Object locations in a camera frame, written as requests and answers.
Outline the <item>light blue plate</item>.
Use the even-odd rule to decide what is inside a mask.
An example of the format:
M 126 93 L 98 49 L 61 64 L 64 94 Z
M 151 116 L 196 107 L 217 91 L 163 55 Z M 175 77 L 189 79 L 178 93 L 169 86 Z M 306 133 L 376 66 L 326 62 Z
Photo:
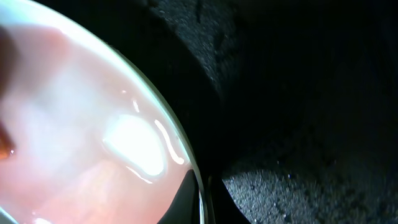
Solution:
M 1 2 L 1 222 L 158 223 L 186 173 L 170 106 L 127 58 L 34 1 Z

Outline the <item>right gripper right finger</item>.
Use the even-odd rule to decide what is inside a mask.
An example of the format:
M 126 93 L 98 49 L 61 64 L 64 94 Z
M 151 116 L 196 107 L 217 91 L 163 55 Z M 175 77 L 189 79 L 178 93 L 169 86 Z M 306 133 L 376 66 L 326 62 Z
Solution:
M 231 198 L 221 177 L 208 178 L 208 202 L 215 224 L 250 224 Z

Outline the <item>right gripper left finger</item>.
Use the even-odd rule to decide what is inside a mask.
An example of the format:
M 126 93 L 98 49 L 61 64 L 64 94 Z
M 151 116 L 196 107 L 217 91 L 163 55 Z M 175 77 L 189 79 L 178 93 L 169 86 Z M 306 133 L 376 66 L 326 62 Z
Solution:
M 189 170 L 158 224 L 199 224 L 199 188 L 195 173 Z

